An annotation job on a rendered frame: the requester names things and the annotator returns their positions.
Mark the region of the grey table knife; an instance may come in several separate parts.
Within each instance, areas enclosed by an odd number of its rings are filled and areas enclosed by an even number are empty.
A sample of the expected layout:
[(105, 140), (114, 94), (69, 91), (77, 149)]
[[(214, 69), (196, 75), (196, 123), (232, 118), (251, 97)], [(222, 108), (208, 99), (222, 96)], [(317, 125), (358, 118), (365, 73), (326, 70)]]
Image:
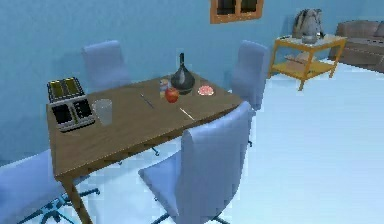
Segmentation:
[(140, 96), (151, 108), (154, 109), (153, 104), (142, 93), (140, 93)]

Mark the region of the orange framed window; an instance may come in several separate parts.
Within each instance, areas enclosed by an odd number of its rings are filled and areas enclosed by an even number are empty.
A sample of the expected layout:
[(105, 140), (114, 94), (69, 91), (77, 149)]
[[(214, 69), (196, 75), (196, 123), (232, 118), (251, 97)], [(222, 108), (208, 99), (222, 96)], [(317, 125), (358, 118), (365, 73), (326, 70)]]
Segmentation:
[(222, 24), (260, 19), (264, 0), (210, 0), (210, 23)]

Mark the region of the pale thin stick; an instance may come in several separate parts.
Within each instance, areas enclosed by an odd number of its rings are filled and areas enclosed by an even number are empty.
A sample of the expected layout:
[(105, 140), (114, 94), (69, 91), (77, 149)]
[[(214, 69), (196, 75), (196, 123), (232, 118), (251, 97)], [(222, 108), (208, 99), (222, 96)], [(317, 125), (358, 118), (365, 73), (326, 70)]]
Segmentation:
[(183, 112), (186, 116), (188, 116), (190, 119), (195, 120), (187, 111), (185, 111), (183, 108), (179, 108), (181, 112)]

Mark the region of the silver four-slot toaster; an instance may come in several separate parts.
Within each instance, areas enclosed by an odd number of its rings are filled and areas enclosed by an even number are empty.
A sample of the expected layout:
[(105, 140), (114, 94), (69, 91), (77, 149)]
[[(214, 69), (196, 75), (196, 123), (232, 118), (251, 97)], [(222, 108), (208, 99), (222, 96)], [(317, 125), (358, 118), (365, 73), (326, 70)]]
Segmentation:
[(76, 77), (49, 81), (47, 89), (48, 108), (61, 132), (72, 131), (95, 122), (87, 95)]

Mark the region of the black round vase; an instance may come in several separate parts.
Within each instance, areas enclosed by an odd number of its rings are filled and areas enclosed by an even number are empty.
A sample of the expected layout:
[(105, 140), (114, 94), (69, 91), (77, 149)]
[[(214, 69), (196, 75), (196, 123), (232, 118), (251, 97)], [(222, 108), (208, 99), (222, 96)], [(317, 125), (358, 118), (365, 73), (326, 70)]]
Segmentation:
[(191, 72), (185, 67), (184, 54), (179, 55), (180, 66), (178, 70), (171, 76), (171, 85), (178, 90), (180, 95), (190, 93), (195, 85), (195, 78)]

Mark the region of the red apple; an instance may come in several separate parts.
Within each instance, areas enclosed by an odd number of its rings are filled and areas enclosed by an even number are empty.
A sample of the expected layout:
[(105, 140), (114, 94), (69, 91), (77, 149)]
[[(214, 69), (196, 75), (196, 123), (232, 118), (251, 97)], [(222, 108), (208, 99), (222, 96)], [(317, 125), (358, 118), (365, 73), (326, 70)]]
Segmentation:
[(179, 98), (177, 89), (170, 87), (165, 91), (165, 98), (169, 103), (175, 103)]

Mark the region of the clear glass cup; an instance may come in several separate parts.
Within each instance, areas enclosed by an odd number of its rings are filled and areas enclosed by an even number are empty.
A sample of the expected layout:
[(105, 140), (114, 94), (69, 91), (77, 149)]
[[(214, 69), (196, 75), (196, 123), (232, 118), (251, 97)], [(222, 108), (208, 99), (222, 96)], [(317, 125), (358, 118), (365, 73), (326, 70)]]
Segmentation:
[(110, 99), (96, 100), (92, 107), (102, 125), (112, 123), (112, 101)]

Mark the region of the brown wooden dining table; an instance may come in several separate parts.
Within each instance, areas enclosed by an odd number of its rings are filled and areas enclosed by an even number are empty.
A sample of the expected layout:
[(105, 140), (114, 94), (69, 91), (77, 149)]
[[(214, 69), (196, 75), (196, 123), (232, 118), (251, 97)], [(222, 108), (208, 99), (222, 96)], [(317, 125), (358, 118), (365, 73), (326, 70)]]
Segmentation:
[[(212, 96), (201, 96), (198, 88), (208, 80), (196, 76), (192, 92), (169, 103), (159, 94), (159, 80), (152, 79), (95, 92), (88, 100), (112, 101), (112, 123), (96, 121), (71, 132), (56, 128), (56, 119), (46, 110), (53, 173), (62, 183), (82, 224), (93, 224), (74, 180), (180, 136), (184, 130), (220, 118), (236, 108), (241, 99), (215, 85)], [(154, 106), (151, 108), (142, 93)], [(190, 119), (179, 108), (187, 111)]]

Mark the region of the pink round dish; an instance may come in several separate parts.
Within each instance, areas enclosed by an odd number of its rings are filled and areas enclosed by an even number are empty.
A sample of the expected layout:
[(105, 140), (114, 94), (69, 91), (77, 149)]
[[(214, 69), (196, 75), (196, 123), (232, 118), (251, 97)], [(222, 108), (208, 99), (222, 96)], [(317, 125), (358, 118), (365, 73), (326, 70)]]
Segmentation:
[(214, 89), (209, 85), (204, 85), (198, 89), (198, 94), (201, 96), (212, 96), (214, 94)]

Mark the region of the grey statue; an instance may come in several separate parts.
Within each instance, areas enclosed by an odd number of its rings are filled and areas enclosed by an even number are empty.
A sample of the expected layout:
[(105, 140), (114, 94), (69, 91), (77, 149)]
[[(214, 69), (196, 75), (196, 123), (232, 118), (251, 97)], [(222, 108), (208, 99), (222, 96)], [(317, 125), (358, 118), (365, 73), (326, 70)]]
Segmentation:
[(314, 44), (323, 39), (325, 34), (322, 28), (321, 9), (303, 9), (295, 17), (292, 37), (301, 39), (305, 44)]

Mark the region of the brown sofa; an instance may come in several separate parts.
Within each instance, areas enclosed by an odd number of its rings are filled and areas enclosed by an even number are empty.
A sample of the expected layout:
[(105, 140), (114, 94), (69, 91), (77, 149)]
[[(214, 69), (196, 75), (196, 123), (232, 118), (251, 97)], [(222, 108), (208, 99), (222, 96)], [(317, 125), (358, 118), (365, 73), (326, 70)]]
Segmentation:
[(341, 63), (384, 73), (384, 21), (341, 22), (336, 35), (347, 38)]

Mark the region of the pale blue office chair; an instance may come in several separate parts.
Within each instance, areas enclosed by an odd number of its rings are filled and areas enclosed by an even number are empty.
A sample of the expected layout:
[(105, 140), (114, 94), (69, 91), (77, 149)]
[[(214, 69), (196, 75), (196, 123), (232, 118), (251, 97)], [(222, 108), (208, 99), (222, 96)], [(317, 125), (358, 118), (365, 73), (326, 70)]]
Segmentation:
[(210, 123), (183, 132), (181, 149), (138, 171), (175, 224), (230, 224), (220, 214), (240, 184), (254, 111), (244, 101)]
[(261, 44), (243, 40), (238, 50), (232, 78), (232, 93), (259, 111), (269, 69), (270, 51)]
[(92, 91), (103, 91), (130, 83), (119, 41), (110, 40), (85, 46), (82, 56)]
[(50, 149), (0, 168), (0, 224), (24, 224), (36, 217), (41, 217), (39, 224), (50, 218), (76, 224), (59, 211), (71, 205), (54, 178)]

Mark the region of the tan box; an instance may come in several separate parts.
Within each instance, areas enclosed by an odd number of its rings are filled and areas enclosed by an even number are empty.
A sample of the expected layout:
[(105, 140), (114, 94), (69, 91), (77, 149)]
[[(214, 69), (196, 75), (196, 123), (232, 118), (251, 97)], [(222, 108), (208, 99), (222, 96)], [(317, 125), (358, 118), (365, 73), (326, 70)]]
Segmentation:
[(290, 70), (302, 72), (305, 69), (306, 63), (308, 62), (309, 53), (301, 52), (294, 55), (286, 55), (286, 67)]

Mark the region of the small pale shaker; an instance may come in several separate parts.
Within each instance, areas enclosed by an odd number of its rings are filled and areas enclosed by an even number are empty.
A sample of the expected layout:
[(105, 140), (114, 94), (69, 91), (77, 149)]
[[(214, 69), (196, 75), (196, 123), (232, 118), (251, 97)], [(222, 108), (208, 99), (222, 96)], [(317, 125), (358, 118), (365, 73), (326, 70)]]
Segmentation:
[(161, 79), (159, 82), (159, 94), (161, 98), (165, 97), (165, 91), (171, 86), (170, 82), (168, 79)]

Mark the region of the yellow side table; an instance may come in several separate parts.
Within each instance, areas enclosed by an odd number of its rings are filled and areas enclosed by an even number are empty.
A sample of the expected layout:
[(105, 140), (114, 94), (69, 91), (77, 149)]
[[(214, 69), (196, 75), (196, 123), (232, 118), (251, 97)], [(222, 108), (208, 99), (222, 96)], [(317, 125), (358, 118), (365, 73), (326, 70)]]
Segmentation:
[[(307, 80), (323, 73), (329, 73), (329, 77), (332, 78), (346, 42), (346, 37), (336, 35), (326, 35), (314, 44), (305, 44), (301, 39), (292, 38), (291, 36), (278, 38), (274, 42), (268, 77), (271, 78), (273, 73), (280, 73), (295, 78), (300, 81), (299, 91), (303, 90), (304, 83)], [(276, 63), (276, 52), (280, 47), (298, 50), (299, 54), (287, 55), (284, 62)], [(337, 48), (335, 60), (332, 64), (316, 59), (315, 54), (317, 52), (332, 48)]]

